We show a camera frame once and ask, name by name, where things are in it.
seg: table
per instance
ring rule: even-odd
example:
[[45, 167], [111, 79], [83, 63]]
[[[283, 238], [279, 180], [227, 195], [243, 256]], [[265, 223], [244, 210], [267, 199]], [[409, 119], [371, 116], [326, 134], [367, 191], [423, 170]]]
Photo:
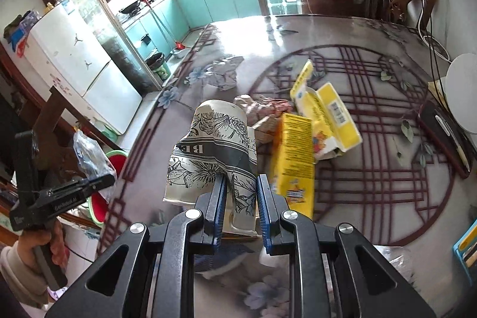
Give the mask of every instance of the table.
[[[233, 56], [244, 58], [236, 69], [235, 88], [221, 91], [197, 80], [212, 61]], [[450, 252], [468, 227], [463, 216], [467, 210], [457, 210], [456, 206], [466, 203], [465, 185], [414, 121], [422, 102], [431, 98], [427, 47], [415, 29], [373, 20], [257, 16], [208, 25], [168, 84], [169, 92], [159, 97], [131, 150], [99, 249], [109, 246], [132, 222], [161, 224], [181, 211], [162, 202], [168, 160], [175, 143], [187, 134], [200, 103], [210, 99], [233, 101], [241, 94], [289, 99], [289, 89], [307, 59], [316, 70], [309, 86], [316, 89], [330, 81], [363, 137], [363, 144], [343, 157], [316, 165], [315, 220], [332, 226], [350, 222], [374, 244], [409, 244], [416, 287], [436, 311], [445, 312], [465, 289], [464, 278], [452, 267]], [[447, 66], [440, 65], [440, 73], [446, 71]], [[401, 131], [403, 120], [411, 124], [412, 143]], [[424, 143], [432, 152], [425, 151]], [[262, 145], [257, 153], [259, 173], [264, 173], [270, 145]], [[474, 176], [467, 181], [475, 182]], [[451, 197], [457, 203], [452, 201], [456, 208], [447, 219], [443, 214]], [[274, 268], [259, 264], [260, 245], [236, 244], [226, 266], [224, 262], [207, 263], [205, 275], [196, 277], [203, 291], [196, 300], [204, 315], [228, 311], [232, 303], [239, 306], [234, 314], [241, 317], [254, 309], [262, 309], [262, 315], [285, 316], [287, 302], [281, 292], [288, 287], [286, 269], [281, 263]], [[440, 295], [442, 285], [436, 282], [435, 268], [429, 265], [439, 257], [445, 258], [440, 261], [443, 284], [452, 287], [445, 296]], [[220, 291], [224, 294], [220, 302], [212, 298], [218, 284], [227, 288]], [[270, 287], [274, 290], [271, 294], [266, 292]], [[275, 297], [265, 301], [265, 294]], [[281, 311], [263, 311], [267, 304]], [[201, 315], [199, 305], [196, 315]]]

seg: cabinet handle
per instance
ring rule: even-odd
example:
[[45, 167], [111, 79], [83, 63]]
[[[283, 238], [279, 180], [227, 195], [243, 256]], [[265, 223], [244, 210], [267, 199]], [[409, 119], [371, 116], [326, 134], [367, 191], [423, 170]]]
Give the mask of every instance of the cabinet handle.
[[146, 45], [149, 45], [151, 43], [151, 37], [149, 34], [144, 34], [140, 41], [144, 42]]

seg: black gripper frame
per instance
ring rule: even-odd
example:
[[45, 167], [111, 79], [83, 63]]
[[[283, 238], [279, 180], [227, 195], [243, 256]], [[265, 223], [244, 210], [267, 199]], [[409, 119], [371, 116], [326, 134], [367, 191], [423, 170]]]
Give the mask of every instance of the black gripper frame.
[[257, 179], [257, 195], [262, 228], [269, 230], [264, 237], [267, 253], [290, 258], [290, 318], [331, 316], [322, 255], [328, 261], [338, 318], [436, 318], [352, 225], [327, 227], [290, 212], [285, 198], [272, 193], [264, 174]]
[[145, 318], [149, 305], [152, 318], [193, 317], [194, 254], [213, 255], [218, 248], [226, 198], [227, 177], [218, 174], [212, 192], [199, 196], [193, 210], [168, 224], [131, 225], [46, 316]]

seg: yellow box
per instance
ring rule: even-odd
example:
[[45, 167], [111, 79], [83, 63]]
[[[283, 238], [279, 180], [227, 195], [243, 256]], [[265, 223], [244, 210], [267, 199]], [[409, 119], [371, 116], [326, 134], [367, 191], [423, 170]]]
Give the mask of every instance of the yellow box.
[[284, 113], [273, 140], [270, 187], [290, 209], [312, 218], [315, 194], [311, 119]]

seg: yellow tissue box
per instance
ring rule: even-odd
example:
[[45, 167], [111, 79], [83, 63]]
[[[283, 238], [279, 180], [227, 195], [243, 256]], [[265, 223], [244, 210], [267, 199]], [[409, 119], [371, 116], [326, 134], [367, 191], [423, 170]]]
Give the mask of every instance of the yellow tissue box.
[[363, 142], [361, 135], [331, 83], [317, 91], [306, 83], [313, 73], [313, 64], [307, 61], [290, 91], [301, 116], [312, 121], [313, 153], [315, 161], [342, 155]]

